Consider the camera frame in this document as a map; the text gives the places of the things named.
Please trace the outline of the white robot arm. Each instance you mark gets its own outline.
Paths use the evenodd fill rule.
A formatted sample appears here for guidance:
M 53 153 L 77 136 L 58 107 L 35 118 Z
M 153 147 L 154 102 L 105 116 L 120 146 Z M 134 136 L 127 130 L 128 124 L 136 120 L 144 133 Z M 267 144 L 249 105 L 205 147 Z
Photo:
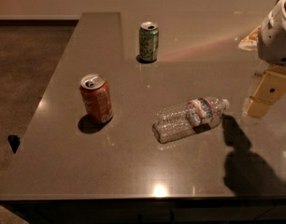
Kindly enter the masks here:
M 252 78 L 243 112 L 260 119 L 286 93 L 286 0 L 278 0 L 272 10 L 238 47 L 256 50 L 262 61 Z

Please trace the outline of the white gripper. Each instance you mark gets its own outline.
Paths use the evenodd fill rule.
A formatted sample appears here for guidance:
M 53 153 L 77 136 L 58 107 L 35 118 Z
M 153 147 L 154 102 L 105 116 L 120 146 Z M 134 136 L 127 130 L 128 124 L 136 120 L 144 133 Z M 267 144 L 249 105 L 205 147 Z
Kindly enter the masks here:
M 285 6 L 274 7 L 261 26 L 245 36 L 238 47 L 245 51 L 254 51 L 258 47 L 259 58 L 273 63 L 262 63 L 255 71 L 242 108 L 245 116 L 260 119 L 286 93 Z

